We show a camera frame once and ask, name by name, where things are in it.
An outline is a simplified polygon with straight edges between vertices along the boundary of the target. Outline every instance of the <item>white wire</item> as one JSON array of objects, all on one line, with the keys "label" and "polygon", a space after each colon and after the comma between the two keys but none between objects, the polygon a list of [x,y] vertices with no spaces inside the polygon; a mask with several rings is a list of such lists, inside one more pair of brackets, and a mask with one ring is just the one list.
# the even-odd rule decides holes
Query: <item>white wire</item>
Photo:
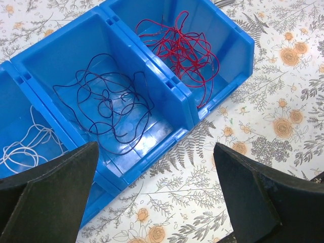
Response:
[{"label": "white wire", "polygon": [[[4,164],[11,172],[13,172],[15,174],[18,174],[19,172],[12,169],[10,167],[10,165],[8,164],[8,161],[10,161],[14,164],[17,164],[19,166],[29,168],[29,169],[38,166],[40,159],[43,159],[45,162],[48,162],[48,160],[45,157],[37,154],[37,152],[33,148],[35,148],[39,144],[45,144],[45,143],[49,142],[51,138],[53,138],[54,142],[56,144],[58,144],[61,149],[61,154],[55,158],[58,158],[68,152],[68,151],[64,151],[64,149],[62,147],[63,143],[59,140],[58,136],[54,133],[53,129],[47,128],[41,124],[36,124],[36,122],[34,120],[34,116],[32,114],[32,106],[30,107],[30,115],[31,115],[31,120],[32,120],[33,125],[31,125],[29,127],[26,135],[23,137],[22,140],[13,142],[11,145],[3,147],[4,154],[3,154],[2,158],[0,158],[0,165]],[[28,137],[31,129],[33,129],[33,128],[36,128],[38,130],[38,134],[25,146],[23,143],[24,143],[25,139]],[[33,162],[34,162],[33,165],[32,166],[25,165],[18,161],[13,160],[11,156],[16,155],[16,154],[23,154],[25,156],[32,157]]]}]

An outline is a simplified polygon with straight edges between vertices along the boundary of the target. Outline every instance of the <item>storage bin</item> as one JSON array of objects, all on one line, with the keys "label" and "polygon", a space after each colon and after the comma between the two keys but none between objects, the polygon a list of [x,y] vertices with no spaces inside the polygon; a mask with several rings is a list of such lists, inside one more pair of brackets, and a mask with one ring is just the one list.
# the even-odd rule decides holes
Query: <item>storage bin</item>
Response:
[{"label": "storage bin", "polygon": [[[129,77],[143,72],[148,87],[142,74],[135,79],[134,85],[147,100],[149,94],[155,105],[139,143],[139,135],[130,145],[123,146],[115,142],[112,133],[100,138],[102,146],[97,172],[117,189],[124,190],[193,128],[190,106],[183,93],[99,7],[94,7],[11,61],[53,115],[54,120],[49,120],[49,123],[57,122],[66,132],[65,136],[71,138],[76,146],[82,146],[88,141],[97,140],[97,137],[78,125],[72,111],[63,105],[53,91],[53,86],[75,83],[76,71],[85,69],[90,59],[100,53],[110,54],[116,63],[109,56],[100,57],[91,64],[90,69],[97,73],[118,71]],[[120,84],[125,82],[122,77],[114,77],[113,80]],[[101,87],[94,83],[91,88]],[[76,87],[58,88],[57,92],[69,106],[77,107]],[[85,110],[90,116],[96,117],[98,111],[94,107],[97,101],[91,102]],[[131,134],[137,121],[136,115],[122,120],[116,131]],[[115,153],[123,153],[130,146],[134,149],[125,155],[115,155],[104,150],[103,145]],[[95,182],[105,191],[110,191],[104,180],[101,182],[95,178]]]},{"label": "storage bin", "polygon": [[[4,156],[3,148],[10,146],[16,141],[22,141],[26,135],[26,139],[22,141],[24,146],[27,146],[34,138],[36,138],[35,142],[31,143],[29,148],[42,156],[42,158],[39,158],[39,165],[46,162],[44,158],[50,161],[60,156],[62,154],[61,148],[54,141],[53,137],[50,137],[50,134],[46,135],[46,131],[40,132],[37,129],[39,128],[42,130],[44,127],[49,129],[54,128],[55,134],[60,137],[62,141],[64,140],[64,143],[67,146],[71,149],[76,148],[74,143],[65,135],[65,132],[57,123],[52,123],[54,124],[53,127],[47,123],[46,120],[53,120],[53,118],[50,118],[51,114],[47,111],[46,107],[44,107],[37,95],[35,95],[31,90],[29,85],[23,81],[17,70],[8,61],[5,61],[0,65],[0,99],[0,111],[3,114],[0,123],[0,158],[3,158]],[[35,124],[38,125],[37,128],[35,126],[32,127],[34,123],[30,114],[31,106],[33,106],[32,114]],[[64,145],[61,146],[64,151],[67,151]],[[6,154],[8,155],[11,151],[21,147],[22,146],[19,146],[18,144],[12,146]],[[4,160],[1,159],[0,179],[23,172],[35,165],[34,160],[31,158],[31,154],[34,155],[32,150],[26,150],[29,155],[23,153],[24,149],[18,149],[16,151],[21,153],[15,153],[10,156],[10,159],[14,162],[7,159],[6,164],[8,166],[6,166]],[[95,178],[97,180],[103,180],[104,183],[109,184],[110,191],[107,193],[97,183],[93,183],[82,226],[99,213],[107,205],[108,201],[111,201],[120,193],[120,191],[109,182],[105,181],[103,178],[97,177],[98,173],[96,173]]]},{"label": "storage bin", "polygon": [[[191,105],[195,125],[252,74],[253,39],[210,0],[106,0],[100,7],[183,92]],[[203,97],[204,88],[186,87],[184,84],[190,84],[190,78],[187,76],[180,81],[168,68],[170,63],[164,63],[137,36],[143,33],[157,33],[161,28],[146,21],[139,26],[138,33],[135,33],[137,24],[143,19],[174,26],[175,19],[182,11],[189,12],[182,32],[203,32],[212,46],[212,52],[220,61],[220,72],[214,78],[211,99],[200,109],[197,109],[197,105]],[[207,75],[210,67],[204,67],[200,71]],[[212,82],[207,84],[208,92],[211,90],[211,84]]]}]

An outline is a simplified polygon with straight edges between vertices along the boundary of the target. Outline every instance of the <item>black plastic part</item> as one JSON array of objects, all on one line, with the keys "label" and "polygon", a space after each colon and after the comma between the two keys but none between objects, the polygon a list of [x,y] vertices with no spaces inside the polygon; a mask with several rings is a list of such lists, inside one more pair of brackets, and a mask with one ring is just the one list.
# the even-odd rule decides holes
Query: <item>black plastic part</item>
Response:
[{"label": "black plastic part", "polygon": [[290,176],[219,143],[214,160],[238,243],[324,242],[323,184]]},{"label": "black plastic part", "polygon": [[98,157],[91,142],[0,180],[0,243],[75,243]]}]

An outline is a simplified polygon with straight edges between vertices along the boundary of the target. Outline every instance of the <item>tangled black cord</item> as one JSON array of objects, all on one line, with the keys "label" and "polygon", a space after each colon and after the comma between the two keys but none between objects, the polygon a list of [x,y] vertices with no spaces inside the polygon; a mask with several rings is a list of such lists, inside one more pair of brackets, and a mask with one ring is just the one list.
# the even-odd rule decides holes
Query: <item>tangled black cord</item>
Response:
[{"label": "tangled black cord", "polygon": [[[147,80],[146,80],[146,76],[145,76],[144,72],[141,72],[141,71],[135,72],[133,74],[133,79],[130,79],[127,75],[125,75],[123,73],[120,73],[120,72],[117,72],[117,71],[116,72],[106,72],[106,73],[103,73],[103,74],[97,74],[97,73],[91,72],[89,70],[89,68],[91,66],[91,63],[93,62],[93,60],[95,58],[97,58],[99,56],[108,56],[108,57],[112,58],[113,61],[116,64],[116,66],[117,66],[116,60],[110,54],[107,54],[107,53],[98,54],[98,55],[94,56],[90,60],[90,62],[89,62],[86,69],[78,70],[75,73],[76,83],[71,84],[71,85],[67,85],[67,86],[54,85],[53,90],[54,90],[55,94],[58,96],[58,98],[60,99],[60,101],[67,108],[69,108],[73,112],[74,117],[75,117],[77,123],[80,125],[80,127],[82,129],[84,129],[85,131],[87,131],[88,133],[97,136],[97,141],[98,141],[98,144],[100,145],[100,147],[102,147],[105,151],[107,151],[109,153],[112,153],[112,154],[115,154],[115,155],[125,155],[125,154],[129,153],[130,151],[132,151],[134,149],[134,147],[140,142],[140,140],[141,140],[141,138],[142,138],[142,136],[143,136],[143,134],[144,134],[144,132],[146,130],[146,127],[148,125],[149,118],[152,115],[151,111],[154,109],[154,103],[153,103],[153,101],[152,101],[152,99],[150,97],[150,93],[149,93],[149,90],[148,90],[148,84],[147,84]],[[83,75],[82,75],[81,78],[78,78],[78,74],[81,73],[81,72],[83,72]],[[146,88],[147,88],[147,96],[148,96],[148,98],[149,98],[149,100],[150,100],[150,102],[152,104],[151,107],[148,104],[148,102],[146,101],[146,99],[141,94],[137,93],[137,91],[135,89],[134,82],[135,82],[135,77],[138,74],[143,74],[143,76],[144,76],[144,81],[145,81],[145,85],[146,85]],[[124,86],[124,85],[122,85],[120,83],[116,83],[116,82],[114,82],[112,80],[109,80],[109,78],[105,78],[107,76],[120,76],[120,77],[124,78],[125,80],[127,80],[129,82],[129,85]],[[103,89],[101,93],[95,93],[91,89],[90,82],[92,82],[94,80],[100,80],[100,81],[104,82],[106,88]],[[109,87],[109,84],[118,85],[118,86],[122,87],[122,89],[118,90],[118,91],[113,91]],[[78,90],[76,92],[76,99],[77,99],[76,102],[77,102],[78,109],[87,118],[87,120],[90,121],[91,126],[89,128],[87,128],[83,123],[81,123],[81,121],[77,117],[74,109],[64,102],[64,100],[62,99],[62,97],[60,97],[60,95],[58,94],[58,92],[56,90],[57,87],[71,88],[71,87],[74,87],[74,86],[79,86],[79,88],[78,88]],[[80,91],[88,92],[88,95],[86,96],[86,98],[80,100],[80,97],[79,97]],[[114,100],[120,99],[124,103],[126,102],[126,100],[125,100],[126,96],[133,96],[132,97],[132,103],[126,104],[120,112],[117,112],[116,109],[113,106],[113,101],[112,101],[112,99],[110,97],[111,94],[119,95],[119,97],[114,99]],[[101,120],[101,121],[92,120],[85,113],[85,111],[81,108],[81,106],[80,106],[81,104],[85,103],[86,101],[90,101],[90,100],[98,100],[98,101],[100,101],[98,106],[97,106],[97,111],[98,111],[99,115],[104,120]],[[134,137],[131,138],[130,140],[126,141],[126,142],[125,141],[123,142],[123,141],[120,140],[120,138],[126,136],[128,133],[117,134],[116,133],[116,127],[119,124],[119,122],[121,121],[123,116],[129,115],[134,110],[134,108],[136,108],[138,106],[145,107],[146,112],[142,115],[142,117],[139,119],[138,123],[136,124]],[[102,113],[102,111],[100,110],[100,108],[102,108],[102,107],[108,108],[110,110],[110,115],[104,115]],[[140,136],[137,138],[138,126],[141,123],[141,121],[145,120],[145,118],[146,118],[145,126],[144,126],[143,130],[141,131]],[[99,132],[99,129],[98,129],[97,125],[103,125],[104,127],[107,127],[107,128],[105,128],[104,131]],[[111,131],[112,131],[112,133],[113,133],[113,135],[114,135],[117,142],[119,142],[120,144],[129,144],[131,149],[129,149],[126,152],[123,152],[123,153],[116,153],[116,152],[113,152],[113,151],[108,150],[107,148],[105,148],[100,142],[100,136],[105,135],[105,134],[107,134],[107,133],[109,133]],[[137,142],[132,146],[131,143],[134,142],[136,139],[138,139]]]}]

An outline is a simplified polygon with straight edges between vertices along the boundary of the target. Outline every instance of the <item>table surface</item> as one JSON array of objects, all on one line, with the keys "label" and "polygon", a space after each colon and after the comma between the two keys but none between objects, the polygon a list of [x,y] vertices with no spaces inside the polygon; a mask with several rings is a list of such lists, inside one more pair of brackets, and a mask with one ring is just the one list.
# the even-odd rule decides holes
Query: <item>table surface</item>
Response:
[{"label": "table surface", "polygon": [[[0,0],[1,60],[99,3]],[[306,180],[324,170],[323,0],[236,0],[222,10],[255,39],[254,74],[84,227],[78,243],[215,243],[232,232],[216,142]]]}]

